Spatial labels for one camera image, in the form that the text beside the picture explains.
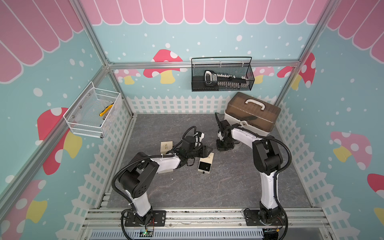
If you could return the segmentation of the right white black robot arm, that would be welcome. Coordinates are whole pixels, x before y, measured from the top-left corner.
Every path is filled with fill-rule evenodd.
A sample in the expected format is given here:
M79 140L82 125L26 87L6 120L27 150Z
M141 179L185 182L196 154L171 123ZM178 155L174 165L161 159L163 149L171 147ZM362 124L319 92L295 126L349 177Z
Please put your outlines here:
M219 151L229 151L235 148L235 142L240 142L252 149L253 162L259 171L262 184L262 197L258 218L263 225L273 225L275 220L285 217L285 210L278 197L278 177L289 167L292 154L289 148L275 137L258 135L240 124L231 125L227 120L219 120L218 137L216 141Z

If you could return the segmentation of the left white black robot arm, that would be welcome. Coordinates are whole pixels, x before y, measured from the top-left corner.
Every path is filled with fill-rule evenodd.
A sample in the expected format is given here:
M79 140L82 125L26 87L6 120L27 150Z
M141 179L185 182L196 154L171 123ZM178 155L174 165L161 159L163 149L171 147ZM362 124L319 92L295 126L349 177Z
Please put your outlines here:
M114 175L111 186L131 206L122 212L121 220L132 217L133 222L141 226L153 222L155 214L147 190L155 175L188 166L188 160L208 157L213 149L203 144L204 137L203 132L192 126L183 134L181 141L165 154L147 155L139 152L120 169Z

